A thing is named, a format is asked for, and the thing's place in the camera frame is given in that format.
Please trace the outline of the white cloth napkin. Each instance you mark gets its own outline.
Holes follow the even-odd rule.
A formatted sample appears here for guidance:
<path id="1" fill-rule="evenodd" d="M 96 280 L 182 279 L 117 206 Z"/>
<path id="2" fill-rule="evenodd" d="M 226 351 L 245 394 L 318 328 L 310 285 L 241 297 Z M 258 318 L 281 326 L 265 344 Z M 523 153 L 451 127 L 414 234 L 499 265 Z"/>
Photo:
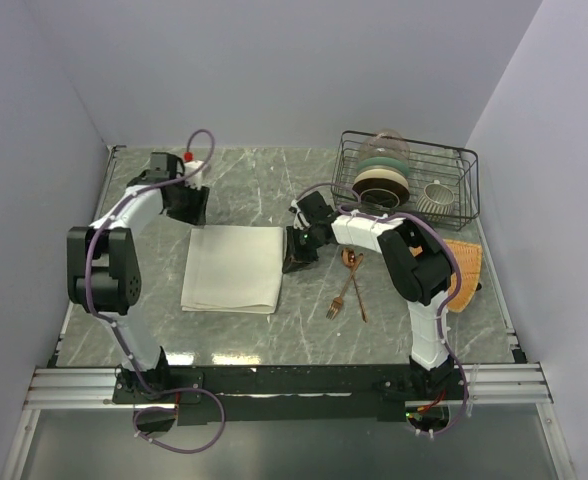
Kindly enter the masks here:
<path id="1" fill-rule="evenodd" d="M 282 285 L 281 227 L 207 225 L 190 235 L 184 311 L 272 314 Z"/>

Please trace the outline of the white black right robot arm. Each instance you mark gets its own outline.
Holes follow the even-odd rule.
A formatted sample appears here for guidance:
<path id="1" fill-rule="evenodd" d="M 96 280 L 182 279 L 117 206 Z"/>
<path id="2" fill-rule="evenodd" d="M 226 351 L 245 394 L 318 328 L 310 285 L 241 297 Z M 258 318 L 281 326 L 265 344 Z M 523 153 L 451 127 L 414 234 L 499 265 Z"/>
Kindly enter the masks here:
<path id="1" fill-rule="evenodd" d="M 318 191 L 293 200 L 289 211 L 294 221 L 286 228 L 285 274 L 316 262 L 318 250 L 329 244 L 359 247 L 382 256 L 392 285 L 409 309 L 412 388 L 422 398 L 437 396 L 455 365 L 446 317 L 451 278 L 460 275 L 444 240 L 419 217 L 335 209 Z"/>

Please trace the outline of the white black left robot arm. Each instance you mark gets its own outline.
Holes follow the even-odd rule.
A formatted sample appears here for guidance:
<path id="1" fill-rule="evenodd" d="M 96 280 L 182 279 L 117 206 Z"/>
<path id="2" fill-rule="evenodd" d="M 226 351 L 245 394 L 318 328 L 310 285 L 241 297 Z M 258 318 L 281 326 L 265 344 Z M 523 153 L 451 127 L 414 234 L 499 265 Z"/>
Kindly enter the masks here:
<path id="1" fill-rule="evenodd" d="M 173 379 L 164 349 L 137 306 L 142 274 L 135 240 L 160 215 L 192 226 L 206 223 L 209 163 L 190 151 L 181 157 L 154 152 L 105 215 L 67 234 L 69 299 L 98 319 L 120 349 L 118 383 L 151 402 L 168 397 Z"/>

